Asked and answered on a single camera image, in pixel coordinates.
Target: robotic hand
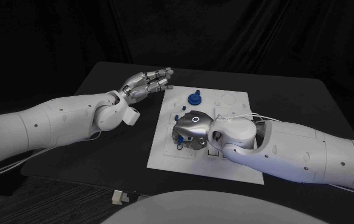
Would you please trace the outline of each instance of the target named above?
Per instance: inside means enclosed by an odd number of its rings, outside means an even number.
[[[256,134],[263,143],[255,149]],[[191,111],[176,122],[172,139],[194,150],[210,142],[230,161],[289,181],[354,188],[354,141],[304,125],[240,116],[213,119]]]
[[[130,104],[166,86],[174,70],[140,72],[119,91],[62,97],[16,113],[0,115],[0,161],[33,149],[70,145],[94,133],[113,130],[124,121],[135,125],[137,110]]]

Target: white platform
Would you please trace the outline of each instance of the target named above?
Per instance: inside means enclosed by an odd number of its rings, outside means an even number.
[[[194,106],[188,103],[188,96],[197,90],[201,91],[201,104]],[[250,113],[247,93],[181,86],[165,91],[148,168],[263,185],[262,172],[228,161],[210,145],[200,151],[185,147],[178,150],[171,136],[175,115],[181,118],[192,110],[207,113],[211,118],[215,118],[215,114],[230,116]]]

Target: blue knob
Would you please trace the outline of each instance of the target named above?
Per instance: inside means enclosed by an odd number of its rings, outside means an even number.
[[[182,142],[184,142],[184,137],[179,136],[179,146],[181,146]]]
[[[197,90],[195,94],[191,94],[188,96],[188,103],[191,105],[198,105],[201,103],[201,95],[200,95],[200,90]]]

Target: black tabletop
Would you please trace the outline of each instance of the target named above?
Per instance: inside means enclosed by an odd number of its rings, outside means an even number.
[[[120,88],[137,72],[155,66],[100,62],[77,95]],[[347,139],[354,132],[324,83],[317,79],[275,77],[174,69],[169,85],[247,92],[253,112],[294,122]],[[146,168],[163,92],[133,107],[140,112],[135,126],[124,123],[94,141],[55,148],[31,159],[22,173],[155,195],[178,190],[210,190],[247,195],[299,210],[330,223],[351,220],[354,193],[330,185],[301,184],[268,174],[265,185],[234,182]]]

